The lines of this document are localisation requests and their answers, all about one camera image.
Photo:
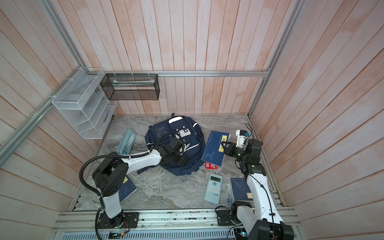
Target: light blue calculator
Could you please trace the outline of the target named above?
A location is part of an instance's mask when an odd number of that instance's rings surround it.
[[[204,200],[213,204],[218,204],[221,192],[223,177],[216,174],[209,174],[207,189]]]

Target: yellow title label on book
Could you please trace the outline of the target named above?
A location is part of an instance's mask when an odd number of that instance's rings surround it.
[[[221,146],[221,142],[226,142],[226,141],[227,141],[227,136],[226,136],[226,135],[223,135],[223,136],[221,137],[220,147],[218,148],[218,151],[219,151],[219,152],[224,152],[224,148],[223,148],[223,146]]]

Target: wooden plank wall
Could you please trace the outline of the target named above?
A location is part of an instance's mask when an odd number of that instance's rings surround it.
[[[38,1],[0,1],[0,42],[1,146],[77,64]],[[51,110],[0,169],[2,239],[44,239],[96,147]]]
[[[266,69],[297,0],[52,0],[88,67]],[[247,113],[258,77],[159,78],[158,101],[118,114]]]
[[[252,116],[308,239],[384,234],[384,1],[308,1]]]

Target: blue book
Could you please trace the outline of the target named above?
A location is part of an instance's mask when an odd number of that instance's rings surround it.
[[[221,167],[224,158],[224,148],[221,146],[221,142],[227,142],[230,137],[231,135],[227,132],[211,131],[201,160]]]
[[[253,201],[249,186],[242,177],[231,177],[233,198],[240,201]]]
[[[120,202],[124,201],[127,197],[129,197],[134,191],[136,191],[136,186],[133,184],[132,180],[125,176],[123,184],[119,190],[119,199]]]

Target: navy blue backpack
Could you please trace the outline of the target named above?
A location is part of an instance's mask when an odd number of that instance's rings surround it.
[[[204,134],[201,131],[200,126],[190,117],[185,116],[174,116],[159,122],[153,126],[149,126],[149,130],[145,135],[145,141],[147,146],[150,149],[151,146],[156,146],[160,137],[162,137],[167,132],[178,132],[183,140],[188,142],[187,147],[184,149],[183,155],[188,158],[186,165],[180,167],[176,164],[165,164],[160,162],[160,166],[167,169],[169,172],[175,174],[176,176],[191,174],[193,171],[197,171],[204,161],[201,160],[205,149]],[[159,145],[167,144],[170,142],[170,137],[164,137]],[[137,171],[138,174],[147,170],[151,167],[145,167]]]

